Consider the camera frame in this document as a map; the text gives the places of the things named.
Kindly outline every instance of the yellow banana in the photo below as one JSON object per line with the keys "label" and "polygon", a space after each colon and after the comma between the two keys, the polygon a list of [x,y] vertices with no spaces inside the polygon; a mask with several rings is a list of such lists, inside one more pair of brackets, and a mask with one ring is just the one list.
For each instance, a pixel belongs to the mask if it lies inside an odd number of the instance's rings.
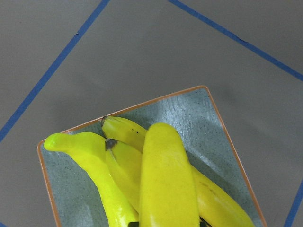
{"label": "yellow banana", "polygon": [[140,184],[140,227],[199,227],[195,183],[181,137],[169,124],[145,137]]}
{"label": "yellow banana", "polygon": [[68,154],[85,170],[98,188],[110,227],[127,227],[138,221],[138,213],[110,176],[105,162],[105,139],[92,132],[75,135],[55,133],[44,142],[49,151]]}
{"label": "yellow banana", "polygon": [[101,127],[106,138],[116,139],[131,144],[137,150],[143,150],[146,129],[123,117],[105,116]]}
{"label": "yellow banana", "polygon": [[108,139],[105,156],[115,183],[138,211],[142,153],[121,141]]}
{"label": "yellow banana", "polygon": [[[120,140],[120,137],[123,138],[124,143],[130,146],[139,147],[137,143],[139,145],[143,144],[145,137],[137,137],[132,131],[135,131],[137,127],[141,128],[141,126],[136,126],[135,122],[131,124],[131,127],[128,127],[128,125],[124,124],[120,117],[111,116],[110,119],[104,119],[102,130],[106,131],[105,134],[115,134],[117,140]],[[212,227],[254,227],[245,210],[224,190],[193,166],[192,173],[196,185],[200,217]]]}
{"label": "yellow banana", "polygon": [[[128,227],[139,227],[139,222],[130,222]],[[201,220],[200,227],[211,227],[205,220]]]}

